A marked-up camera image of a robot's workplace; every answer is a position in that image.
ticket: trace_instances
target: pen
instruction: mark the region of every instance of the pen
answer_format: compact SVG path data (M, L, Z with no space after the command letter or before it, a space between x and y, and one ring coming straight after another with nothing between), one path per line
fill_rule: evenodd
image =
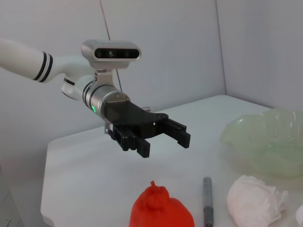
M212 179L203 179L204 227L214 226L213 186Z

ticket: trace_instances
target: white table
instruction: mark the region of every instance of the white table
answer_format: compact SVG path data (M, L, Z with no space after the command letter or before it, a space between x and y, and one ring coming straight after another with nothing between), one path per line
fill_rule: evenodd
M226 124L266 107L229 96L215 96L163 111L187 126L192 135L184 149L166 135L149 139L151 155L124 152L98 128L52 141L48 146L41 213L55 227L127 227L132 205L151 181L165 186L203 226L202 182L213 179L216 227L235 227L226 197L243 173L225 161L220 135ZM303 179L257 176L289 190L288 212L273 227L295 227L294 213L303 204Z

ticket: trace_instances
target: crumpled paper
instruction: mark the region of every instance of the crumpled paper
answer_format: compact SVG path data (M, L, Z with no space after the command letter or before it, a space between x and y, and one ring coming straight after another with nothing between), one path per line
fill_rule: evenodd
M268 227L281 218L288 192L279 193L253 176L242 176L229 190L228 211L238 227Z

